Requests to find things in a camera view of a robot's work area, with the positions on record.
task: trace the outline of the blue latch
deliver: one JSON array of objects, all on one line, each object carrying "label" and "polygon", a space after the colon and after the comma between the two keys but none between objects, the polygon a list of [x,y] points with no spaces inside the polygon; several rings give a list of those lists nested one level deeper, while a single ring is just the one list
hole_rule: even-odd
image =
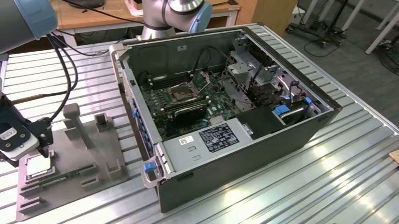
[{"label": "blue latch", "polygon": [[278,116],[280,116],[283,113],[287,113],[290,111],[290,108],[287,105],[280,105],[275,107],[275,113]]},{"label": "blue latch", "polygon": [[137,108],[133,109],[133,118],[137,118],[139,117],[139,110]]},{"label": "blue latch", "polygon": [[310,98],[307,97],[307,98],[304,98],[304,101],[306,101],[307,104],[311,104],[312,99],[310,99]]},{"label": "blue latch", "polygon": [[148,173],[149,171],[156,170],[156,163],[155,162],[144,163],[143,167],[144,167],[144,172]]}]

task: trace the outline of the rolling stand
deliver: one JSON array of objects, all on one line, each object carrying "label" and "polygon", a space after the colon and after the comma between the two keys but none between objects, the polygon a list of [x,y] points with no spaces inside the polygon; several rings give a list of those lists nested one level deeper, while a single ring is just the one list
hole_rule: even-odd
[{"label": "rolling stand", "polygon": [[348,3],[348,0],[344,0],[342,2],[342,6],[335,14],[335,17],[334,17],[334,20],[332,20],[332,23],[330,26],[327,26],[324,21],[319,21],[319,20],[316,20],[311,24],[310,28],[307,28],[304,26],[304,24],[296,25],[296,24],[291,23],[286,30],[287,33],[292,33],[292,31],[295,29],[298,29],[298,30],[303,31],[304,33],[315,35],[319,38],[319,41],[320,41],[319,43],[320,43],[322,48],[326,48],[328,43],[334,43],[336,46],[340,46],[343,40],[346,39],[346,36],[343,34],[344,30],[338,31],[335,29],[335,26],[336,26],[338,19],[342,15],[343,9],[347,6],[347,3]]}]

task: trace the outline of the motherboard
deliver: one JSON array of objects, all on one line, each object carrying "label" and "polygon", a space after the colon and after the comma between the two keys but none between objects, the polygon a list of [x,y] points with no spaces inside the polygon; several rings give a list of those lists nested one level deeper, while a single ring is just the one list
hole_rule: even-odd
[{"label": "motherboard", "polygon": [[212,72],[196,72],[189,82],[163,89],[141,86],[143,97],[161,135],[169,140],[234,117],[240,110]]}]

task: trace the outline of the gray floor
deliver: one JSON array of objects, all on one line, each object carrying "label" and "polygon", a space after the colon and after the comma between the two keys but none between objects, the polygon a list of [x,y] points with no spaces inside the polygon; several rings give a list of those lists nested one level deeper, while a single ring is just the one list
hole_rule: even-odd
[{"label": "gray floor", "polygon": [[[323,0],[319,1],[314,13],[319,12],[323,2]],[[307,8],[310,3],[311,0],[299,0],[300,7]],[[332,20],[338,7],[339,2],[335,2],[326,18],[327,23]],[[343,26],[351,11],[352,9],[347,7],[338,22],[338,27]],[[291,34],[286,34],[284,39],[366,103],[399,126],[399,77],[382,66],[378,49],[371,55],[364,54],[366,49],[380,33],[375,29],[378,25],[378,21],[359,14],[346,32],[347,40],[342,47],[324,58],[318,58],[304,52],[304,45],[316,39],[312,35],[295,31]],[[398,31],[392,30],[387,39],[391,39],[396,33]],[[315,55],[324,55],[334,48],[335,46],[330,46],[327,49],[322,49],[316,45],[307,47],[308,51]]]}]

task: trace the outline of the white table leg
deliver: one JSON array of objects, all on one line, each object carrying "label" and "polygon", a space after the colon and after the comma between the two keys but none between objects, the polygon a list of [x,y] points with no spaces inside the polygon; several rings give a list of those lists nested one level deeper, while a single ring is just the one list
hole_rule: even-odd
[{"label": "white table leg", "polygon": [[391,22],[388,23],[387,27],[382,31],[379,37],[375,39],[375,41],[370,45],[370,47],[368,47],[368,49],[366,51],[366,54],[371,54],[371,52],[374,51],[374,49],[376,48],[376,46],[380,44],[382,40],[384,39],[386,35],[388,34],[388,32],[391,31],[391,29],[394,28],[394,26],[398,23],[398,21],[399,21],[399,12],[396,13],[394,19],[391,20]]},{"label": "white table leg", "polygon": [[354,11],[352,11],[352,13],[351,13],[350,18],[348,18],[347,22],[344,23],[344,25],[343,25],[343,27],[342,27],[342,30],[343,30],[343,31],[346,31],[346,30],[348,29],[348,27],[350,27],[350,25],[351,25],[351,22],[354,22],[354,19],[355,19],[356,15],[358,15],[358,13],[359,13],[359,11],[360,11],[360,9],[362,9],[362,6],[363,6],[364,1],[366,1],[366,0],[360,0],[360,1],[359,1],[358,5],[356,5],[356,7],[355,7],[355,9],[354,9]]},{"label": "white table leg", "polygon": [[304,14],[304,24],[307,23],[307,20],[308,20],[310,17],[311,17],[311,14],[312,14],[312,11],[314,11],[314,7],[316,6],[318,1],[319,1],[319,0],[312,0],[311,5],[310,5],[310,8],[308,8],[307,11],[306,11],[306,14]]},{"label": "white table leg", "polygon": [[391,11],[390,11],[388,15],[386,16],[384,20],[382,21],[379,27],[376,27],[378,30],[380,30],[384,27],[384,25],[387,24],[388,20],[392,19],[392,16],[394,16],[398,8],[399,8],[399,1],[398,1],[396,5],[394,6],[394,8],[391,9]]},{"label": "white table leg", "polygon": [[236,20],[238,20],[238,10],[230,12],[226,26],[227,27],[234,26],[236,24]]},{"label": "white table leg", "polygon": [[319,21],[323,21],[323,20],[324,20],[326,15],[327,15],[327,13],[328,13],[328,11],[330,11],[330,8],[331,8],[334,2],[335,2],[335,0],[330,0],[330,1],[327,2],[326,8],[324,8],[324,10],[323,10],[323,12],[322,12],[322,15],[320,15],[320,17],[318,18]]},{"label": "white table leg", "polygon": [[[75,30],[72,29],[65,29],[63,30],[64,32],[69,33],[69,34],[75,34]],[[71,47],[76,47],[77,46],[77,43],[76,43],[76,40],[75,40],[75,37],[71,36],[71,35],[67,35],[67,34],[63,34],[63,37],[64,37],[64,40],[65,40],[65,43],[71,46]]]}]

